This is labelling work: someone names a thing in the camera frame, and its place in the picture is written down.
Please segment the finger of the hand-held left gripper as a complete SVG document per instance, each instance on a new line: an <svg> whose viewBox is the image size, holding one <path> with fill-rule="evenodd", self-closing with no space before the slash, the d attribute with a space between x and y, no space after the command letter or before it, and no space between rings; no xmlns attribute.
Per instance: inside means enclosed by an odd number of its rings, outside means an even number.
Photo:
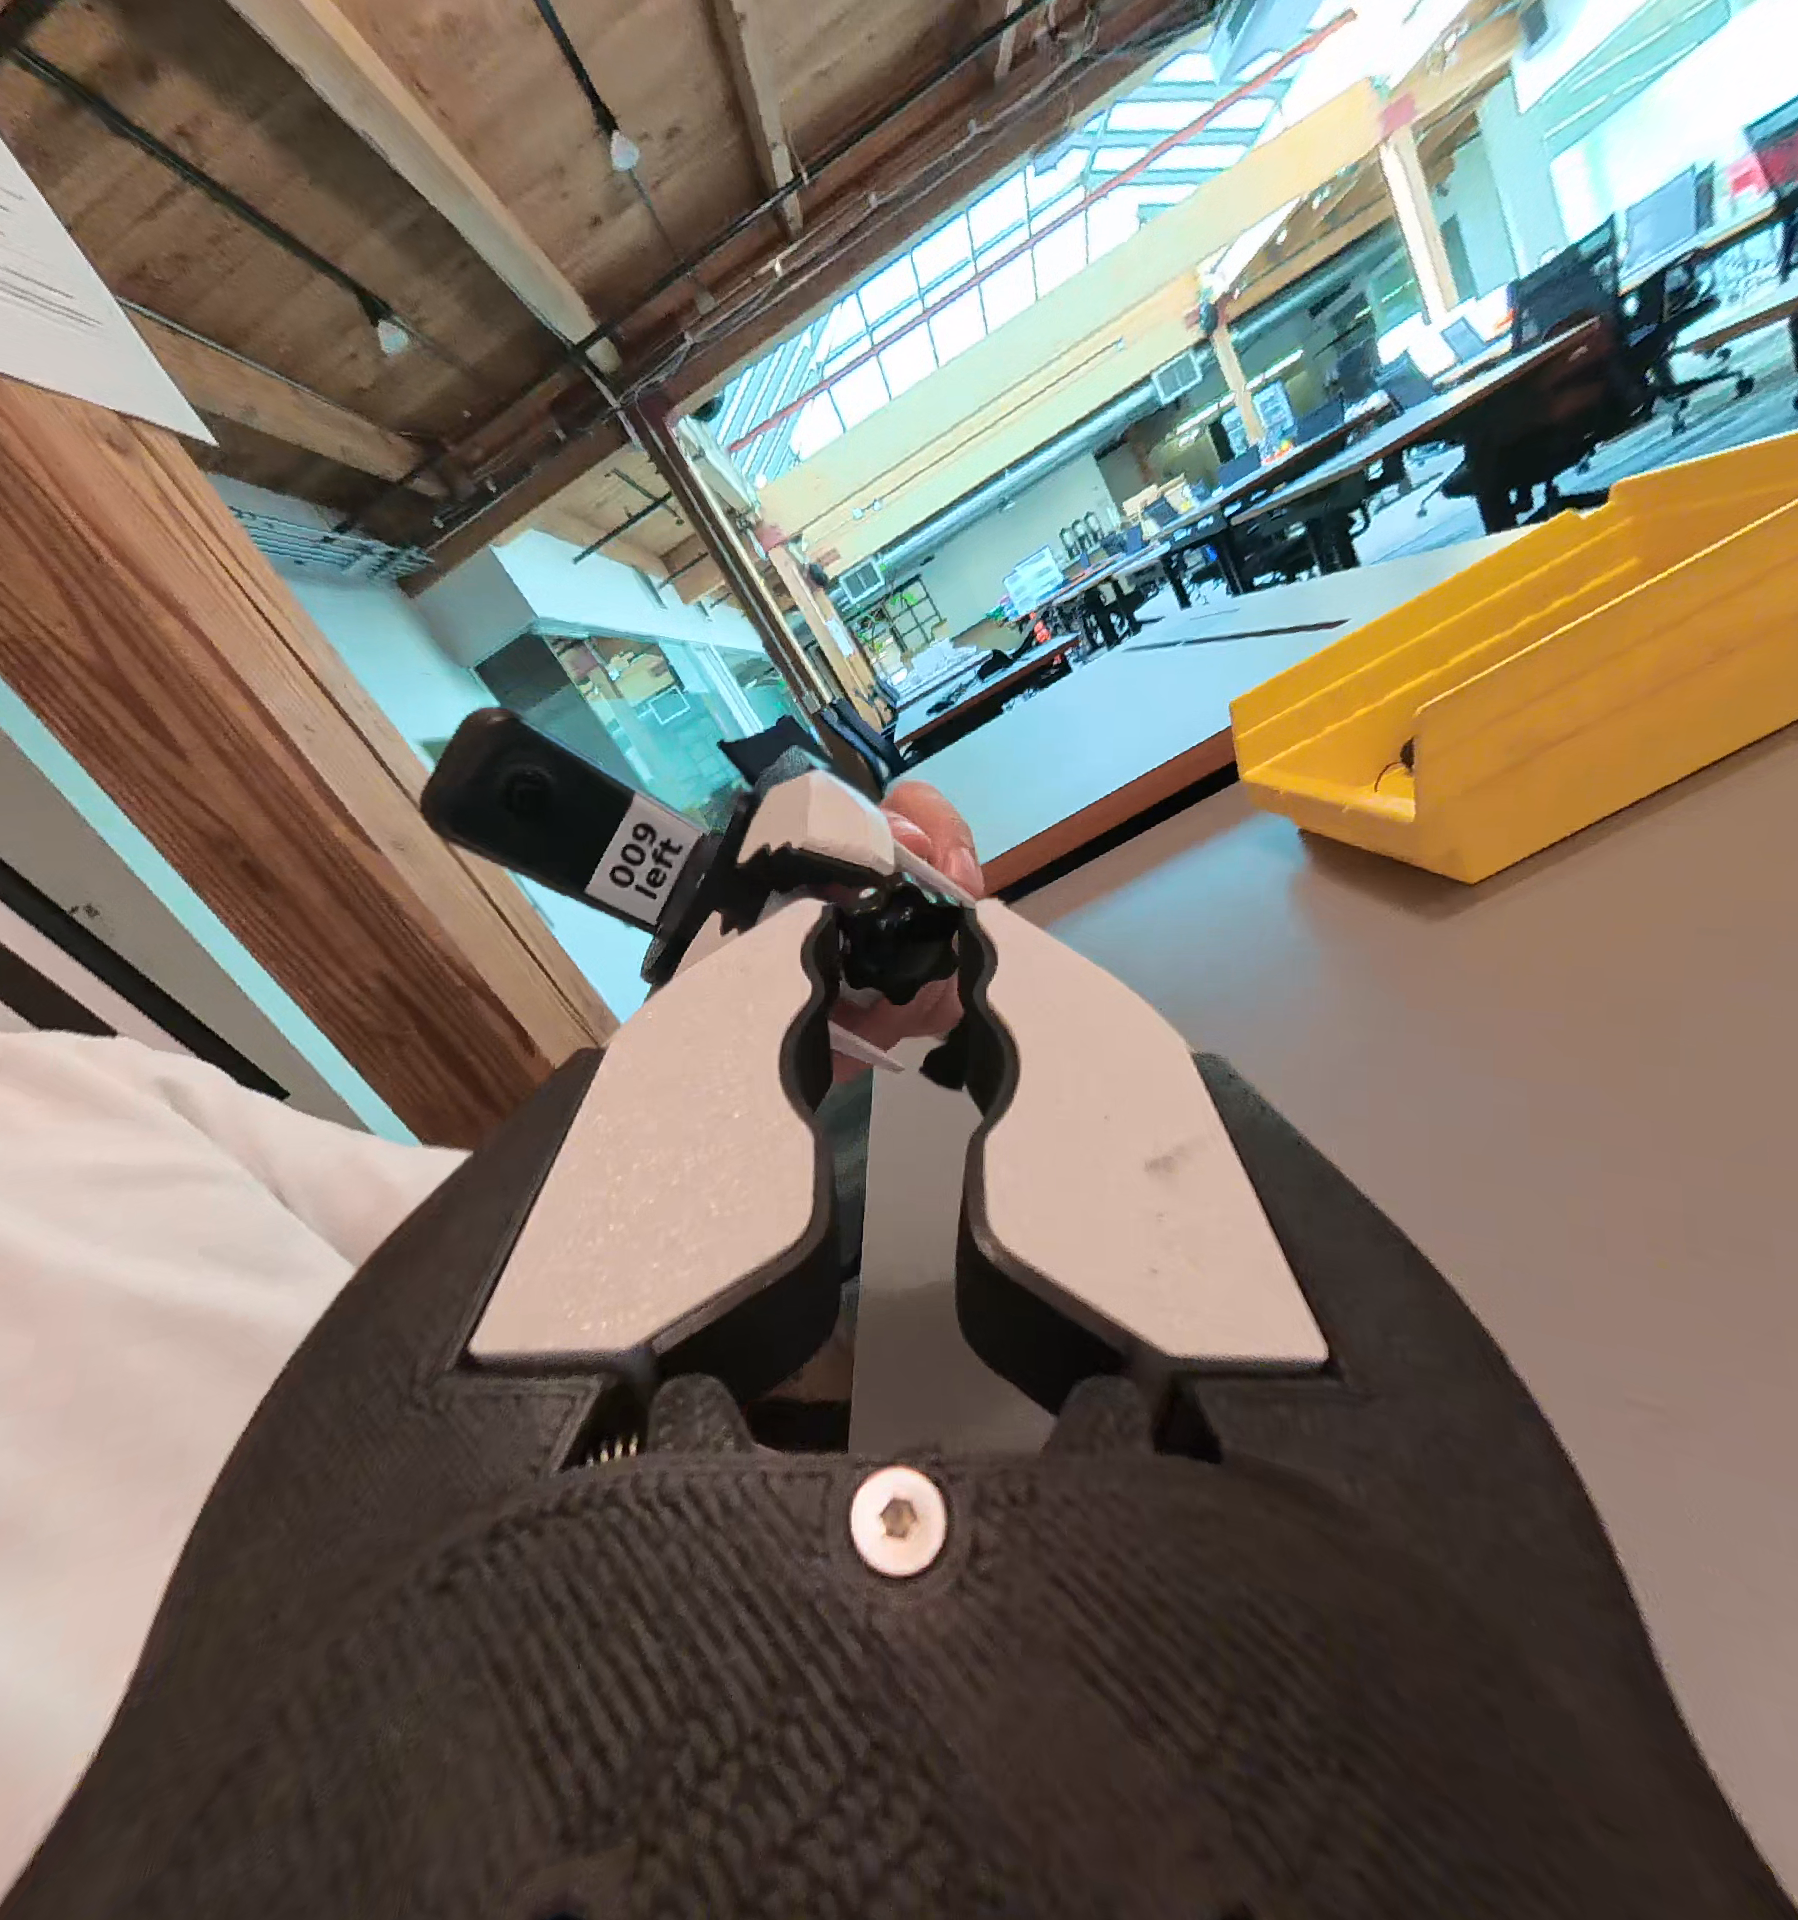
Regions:
<svg viewBox="0 0 1798 1920"><path fill-rule="evenodd" d="M730 909L760 909L780 897L857 909L887 903L902 882L883 809L830 773L790 776L753 793L726 830L726 854Z"/></svg>

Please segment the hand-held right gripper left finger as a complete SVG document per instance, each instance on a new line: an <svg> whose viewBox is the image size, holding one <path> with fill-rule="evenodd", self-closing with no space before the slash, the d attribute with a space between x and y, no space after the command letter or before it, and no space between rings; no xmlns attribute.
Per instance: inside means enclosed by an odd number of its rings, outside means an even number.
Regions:
<svg viewBox="0 0 1798 1920"><path fill-rule="evenodd" d="M839 1328L835 915L801 902L608 1045L470 1335L481 1370L719 1379L757 1398Z"/></svg>

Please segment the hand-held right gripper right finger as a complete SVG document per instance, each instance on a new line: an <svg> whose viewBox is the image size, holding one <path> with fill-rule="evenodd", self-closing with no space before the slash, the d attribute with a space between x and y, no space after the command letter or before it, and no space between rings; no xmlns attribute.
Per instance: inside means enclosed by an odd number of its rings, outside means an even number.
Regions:
<svg viewBox="0 0 1798 1920"><path fill-rule="evenodd" d="M1182 1033L1002 903L960 940L960 1334L1032 1402L1310 1379L1331 1347Z"/></svg>

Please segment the black knob bolt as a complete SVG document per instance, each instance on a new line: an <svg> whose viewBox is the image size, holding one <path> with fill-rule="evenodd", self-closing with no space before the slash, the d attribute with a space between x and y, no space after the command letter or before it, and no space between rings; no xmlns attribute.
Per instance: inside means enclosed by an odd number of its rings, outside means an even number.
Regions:
<svg viewBox="0 0 1798 1920"><path fill-rule="evenodd" d="M881 1049L945 1037L960 1019L960 937L969 902L902 882L835 909L833 1024Z"/></svg>

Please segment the yellow plastic bin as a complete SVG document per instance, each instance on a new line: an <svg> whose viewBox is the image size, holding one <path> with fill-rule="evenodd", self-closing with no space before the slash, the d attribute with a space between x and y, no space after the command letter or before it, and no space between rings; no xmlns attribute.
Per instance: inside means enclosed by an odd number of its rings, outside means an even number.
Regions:
<svg viewBox="0 0 1798 1920"><path fill-rule="evenodd" d="M1616 483L1233 702L1240 785L1452 882L1798 723L1798 429Z"/></svg>

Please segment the person's left hand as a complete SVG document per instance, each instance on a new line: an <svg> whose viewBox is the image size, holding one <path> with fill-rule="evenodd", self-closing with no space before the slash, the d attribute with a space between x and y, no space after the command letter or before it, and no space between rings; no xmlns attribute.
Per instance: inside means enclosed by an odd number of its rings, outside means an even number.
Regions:
<svg viewBox="0 0 1798 1920"><path fill-rule="evenodd" d="M883 799L891 842L921 858L972 902L985 897L985 872L976 836L957 806L929 782L909 778L891 785ZM839 1033L857 1034L866 1046L889 1055L917 1037L941 1040L960 1019L957 978L929 985L912 1003L896 1004L872 1000L866 1004L841 1000L833 1013Z"/></svg>

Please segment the wooden beam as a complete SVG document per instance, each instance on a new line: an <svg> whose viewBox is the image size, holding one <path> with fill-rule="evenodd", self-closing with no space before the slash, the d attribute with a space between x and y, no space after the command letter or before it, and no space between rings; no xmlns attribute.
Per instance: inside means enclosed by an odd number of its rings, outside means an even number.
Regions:
<svg viewBox="0 0 1798 1920"><path fill-rule="evenodd" d="M419 1140L619 1030L179 438L7 377L0 684Z"/></svg>

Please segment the wood-edged work table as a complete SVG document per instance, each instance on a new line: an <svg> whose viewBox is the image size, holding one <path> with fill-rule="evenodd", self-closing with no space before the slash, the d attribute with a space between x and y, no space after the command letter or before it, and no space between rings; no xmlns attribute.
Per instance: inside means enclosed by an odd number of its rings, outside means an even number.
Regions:
<svg viewBox="0 0 1798 1920"><path fill-rule="evenodd" d="M1474 536L1173 614L932 755L994 894L1020 894L1200 802L1234 770L1234 697L1513 547Z"/></svg>

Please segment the framed marker sign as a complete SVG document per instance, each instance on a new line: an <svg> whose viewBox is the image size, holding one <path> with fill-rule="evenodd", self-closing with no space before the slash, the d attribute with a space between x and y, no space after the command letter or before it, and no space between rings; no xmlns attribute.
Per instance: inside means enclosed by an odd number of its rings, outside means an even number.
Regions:
<svg viewBox="0 0 1798 1920"><path fill-rule="evenodd" d="M130 1037L207 1061L243 1089L288 1101L288 1089L273 1074L7 858L0 858L0 1033Z"/></svg>

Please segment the person's white shirt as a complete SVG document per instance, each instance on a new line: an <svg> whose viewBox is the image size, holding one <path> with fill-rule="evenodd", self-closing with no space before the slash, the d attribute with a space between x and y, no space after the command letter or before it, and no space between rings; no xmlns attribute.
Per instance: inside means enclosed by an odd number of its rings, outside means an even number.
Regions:
<svg viewBox="0 0 1798 1920"><path fill-rule="evenodd" d="M240 1434L464 1159L130 1037L0 1033L0 1899Z"/></svg>

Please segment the white paper notice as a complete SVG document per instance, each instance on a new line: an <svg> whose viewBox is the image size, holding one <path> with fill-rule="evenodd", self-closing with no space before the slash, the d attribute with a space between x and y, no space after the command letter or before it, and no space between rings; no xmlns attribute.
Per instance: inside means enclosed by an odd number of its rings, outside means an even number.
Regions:
<svg viewBox="0 0 1798 1920"><path fill-rule="evenodd" d="M4 140L0 377L215 444Z"/></svg>

